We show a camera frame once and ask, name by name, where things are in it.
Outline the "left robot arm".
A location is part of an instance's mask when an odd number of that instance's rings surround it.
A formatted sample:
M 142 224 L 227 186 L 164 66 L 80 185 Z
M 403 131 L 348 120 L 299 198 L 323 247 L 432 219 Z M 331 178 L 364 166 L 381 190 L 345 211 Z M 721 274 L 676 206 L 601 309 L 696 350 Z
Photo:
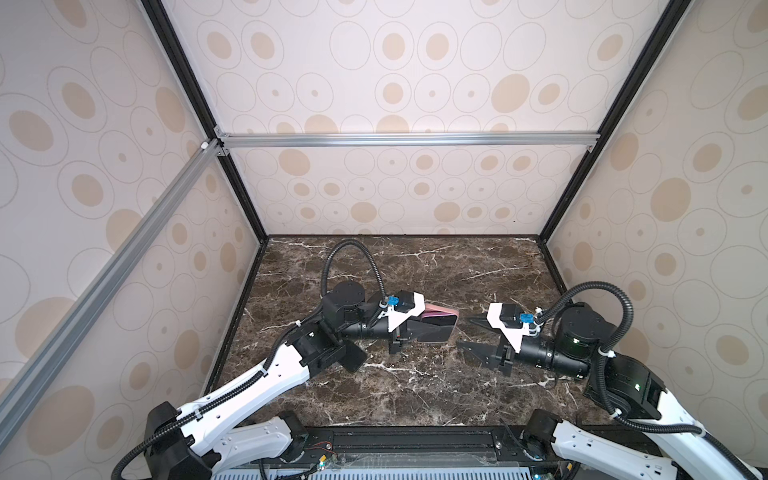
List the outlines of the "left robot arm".
M 242 421 L 334 364 L 359 370 L 367 355 L 354 343 L 353 330 L 392 335 L 425 309 L 421 293 L 400 291 L 368 302 L 359 283 L 338 284 L 282 333 L 255 367 L 180 408 L 167 402 L 155 407 L 144 440 L 117 462 L 112 478 L 122 478 L 138 457 L 153 479 L 211 479 L 257 459 L 300 456 L 307 434 L 293 414 L 249 427 Z

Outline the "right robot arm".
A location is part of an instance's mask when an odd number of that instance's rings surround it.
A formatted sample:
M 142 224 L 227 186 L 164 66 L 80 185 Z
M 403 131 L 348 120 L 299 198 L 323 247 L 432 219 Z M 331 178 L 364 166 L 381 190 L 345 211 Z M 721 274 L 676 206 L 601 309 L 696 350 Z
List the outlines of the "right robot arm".
M 552 337 L 541 336 L 542 312 L 528 314 L 517 304 L 493 303 L 473 324 L 500 335 L 497 346 L 461 342 L 459 348 L 485 367 L 510 374 L 526 363 L 557 375 L 584 379 L 585 397 L 611 404 L 609 415 L 629 433 L 640 433 L 658 448 L 644 453 L 609 440 L 544 409 L 535 410 L 515 442 L 534 461 L 549 456 L 587 466 L 618 479 L 763 479 L 766 472 L 731 453 L 641 361 L 603 353 L 612 324 L 585 303 L 567 302 L 552 313 Z

